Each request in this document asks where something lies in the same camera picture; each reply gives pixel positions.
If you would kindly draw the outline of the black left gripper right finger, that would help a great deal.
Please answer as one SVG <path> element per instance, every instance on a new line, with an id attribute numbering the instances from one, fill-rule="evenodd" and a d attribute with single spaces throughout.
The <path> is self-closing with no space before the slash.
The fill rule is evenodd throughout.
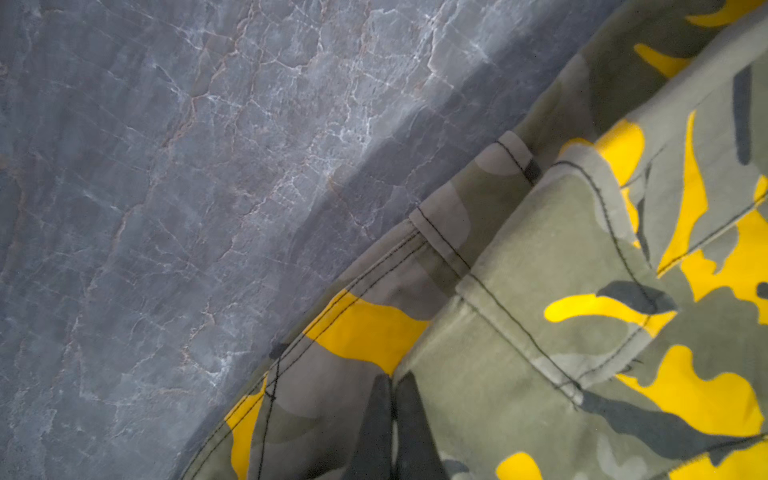
<path id="1" fill-rule="evenodd" d="M 400 480 L 448 479 L 438 454 L 416 378 L 402 377 L 395 389 L 397 456 L 395 474 Z"/>

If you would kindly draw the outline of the camouflage yellow green trousers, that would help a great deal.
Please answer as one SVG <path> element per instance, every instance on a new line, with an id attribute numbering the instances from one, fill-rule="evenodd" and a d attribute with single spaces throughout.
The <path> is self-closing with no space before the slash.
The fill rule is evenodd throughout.
<path id="1" fill-rule="evenodd" d="M 371 246 L 187 479 L 342 479 L 375 378 L 448 479 L 767 475 L 767 5 L 629 1 Z"/>

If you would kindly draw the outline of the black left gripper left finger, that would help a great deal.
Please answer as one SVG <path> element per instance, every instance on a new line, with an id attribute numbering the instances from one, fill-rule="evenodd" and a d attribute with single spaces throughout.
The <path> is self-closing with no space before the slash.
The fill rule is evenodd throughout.
<path id="1" fill-rule="evenodd" d="M 342 479 L 388 480 L 392 476 L 393 404 L 391 379 L 375 378 L 358 440 Z"/>

